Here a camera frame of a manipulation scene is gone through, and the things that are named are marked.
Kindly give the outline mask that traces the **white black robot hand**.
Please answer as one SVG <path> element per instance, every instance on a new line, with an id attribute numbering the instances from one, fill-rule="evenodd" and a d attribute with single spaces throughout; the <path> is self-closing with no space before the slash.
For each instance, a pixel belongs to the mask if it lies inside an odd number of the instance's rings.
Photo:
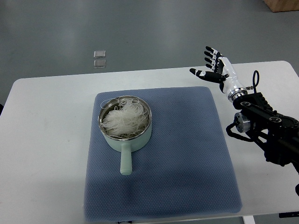
<path id="1" fill-rule="evenodd" d="M 246 87 L 239 82 L 237 73 L 227 57 L 209 46 L 206 47 L 204 54 L 206 55 L 206 67 L 210 70 L 191 68 L 192 74 L 204 81 L 219 84 L 220 91 L 226 94 L 231 102 L 237 97 L 247 94 Z"/>

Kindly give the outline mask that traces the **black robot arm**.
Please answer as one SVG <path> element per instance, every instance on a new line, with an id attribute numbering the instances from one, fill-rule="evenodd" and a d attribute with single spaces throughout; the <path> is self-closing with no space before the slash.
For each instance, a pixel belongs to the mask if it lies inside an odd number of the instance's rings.
<path id="1" fill-rule="evenodd" d="M 267 162 L 299 170 L 298 120 L 273 110 L 260 92 L 238 96 L 233 106 L 240 112 L 226 127 L 228 136 L 256 143 Z"/>

